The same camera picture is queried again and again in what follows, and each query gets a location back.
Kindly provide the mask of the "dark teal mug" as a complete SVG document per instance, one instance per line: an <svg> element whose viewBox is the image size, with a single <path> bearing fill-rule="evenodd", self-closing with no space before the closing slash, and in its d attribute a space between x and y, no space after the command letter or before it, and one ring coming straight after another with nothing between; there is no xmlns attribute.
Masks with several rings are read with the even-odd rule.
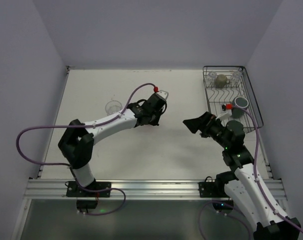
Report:
<svg viewBox="0 0 303 240"><path fill-rule="evenodd" d="M239 119L245 114L241 109L247 110L249 107L249 101L243 96L237 96L233 99L232 105L234 108L231 110L231 117Z"/></svg>

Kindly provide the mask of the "clear faceted glass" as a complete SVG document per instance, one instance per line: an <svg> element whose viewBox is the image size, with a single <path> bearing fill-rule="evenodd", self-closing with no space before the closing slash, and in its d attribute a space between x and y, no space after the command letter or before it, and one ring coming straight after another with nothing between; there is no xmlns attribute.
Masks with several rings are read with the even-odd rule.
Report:
<svg viewBox="0 0 303 240"><path fill-rule="evenodd" d="M115 114L123 109L121 102L117 100L111 100L105 105L105 111L108 116Z"/></svg>

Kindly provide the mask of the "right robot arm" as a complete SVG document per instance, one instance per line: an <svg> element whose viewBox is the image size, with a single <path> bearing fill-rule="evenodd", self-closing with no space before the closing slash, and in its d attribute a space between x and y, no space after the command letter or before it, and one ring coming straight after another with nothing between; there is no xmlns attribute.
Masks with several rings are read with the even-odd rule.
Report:
<svg viewBox="0 0 303 240"><path fill-rule="evenodd" d="M230 171L218 174L215 184L230 197L246 217L255 240L296 240L300 223L290 218L273 197L255 165L256 160L244 144L244 126L237 120L223 125L210 112L183 124L193 134L212 138L223 147L222 157Z"/></svg>

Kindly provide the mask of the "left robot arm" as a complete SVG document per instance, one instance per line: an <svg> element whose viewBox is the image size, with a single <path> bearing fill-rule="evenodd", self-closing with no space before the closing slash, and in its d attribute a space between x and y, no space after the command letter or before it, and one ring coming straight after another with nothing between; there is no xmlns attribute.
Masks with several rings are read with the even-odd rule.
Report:
<svg viewBox="0 0 303 240"><path fill-rule="evenodd" d="M146 125L158 126L161 115L167 109L168 97L168 92L160 90L147 100L129 103L121 111L107 117L88 122L78 119L70 122L58 142L58 148L83 188L92 189L96 181L89 165L94 146L120 131Z"/></svg>

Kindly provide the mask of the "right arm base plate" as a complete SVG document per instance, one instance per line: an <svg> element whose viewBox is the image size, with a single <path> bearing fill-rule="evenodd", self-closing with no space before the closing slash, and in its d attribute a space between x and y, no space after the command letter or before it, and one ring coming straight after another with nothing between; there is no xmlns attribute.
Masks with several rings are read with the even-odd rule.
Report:
<svg viewBox="0 0 303 240"><path fill-rule="evenodd" d="M207 176L203 181L198 182L198 192L200 198L227 198L228 196L220 191L216 180Z"/></svg>

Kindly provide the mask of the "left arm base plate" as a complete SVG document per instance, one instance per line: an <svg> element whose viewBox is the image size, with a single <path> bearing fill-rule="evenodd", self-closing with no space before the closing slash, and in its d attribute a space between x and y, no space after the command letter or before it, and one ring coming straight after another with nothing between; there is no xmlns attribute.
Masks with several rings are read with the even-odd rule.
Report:
<svg viewBox="0 0 303 240"><path fill-rule="evenodd" d="M66 196L70 198L109 198L110 190L112 183L108 181L95 181L92 182L89 186L82 188L76 183L76 181L67 181L65 182L67 187Z"/></svg>

